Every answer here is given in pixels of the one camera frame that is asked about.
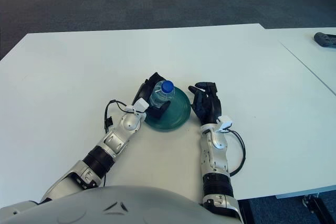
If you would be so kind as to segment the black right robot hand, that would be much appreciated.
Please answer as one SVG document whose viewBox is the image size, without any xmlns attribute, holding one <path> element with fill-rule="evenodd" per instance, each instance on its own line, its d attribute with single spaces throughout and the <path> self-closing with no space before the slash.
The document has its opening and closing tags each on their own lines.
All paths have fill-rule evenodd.
<svg viewBox="0 0 336 224">
<path fill-rule="evenodd" d="M 216 120 L 222 115 L 216 84 L 198 82 L 194 86 L 189 86 L 188 89 L 194 94 L 191 108 L 199 118 L 201 125 L 216 124 Z"/>
</svg>

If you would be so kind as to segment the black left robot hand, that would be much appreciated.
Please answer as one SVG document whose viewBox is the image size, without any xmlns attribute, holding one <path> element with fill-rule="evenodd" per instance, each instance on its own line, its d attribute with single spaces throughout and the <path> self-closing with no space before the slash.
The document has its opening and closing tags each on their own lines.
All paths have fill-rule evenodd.
<svg viewBox="0 0 336 224">
<path fill-rule="evenodd" d="M 174 95 L 175 86 L 173 82 L 166 80 L 155 72 L 141 84 L 132 105 L 142 98 L 149 105 L 146 113 L 158 120 L 171 105 Z"/>
</svg>

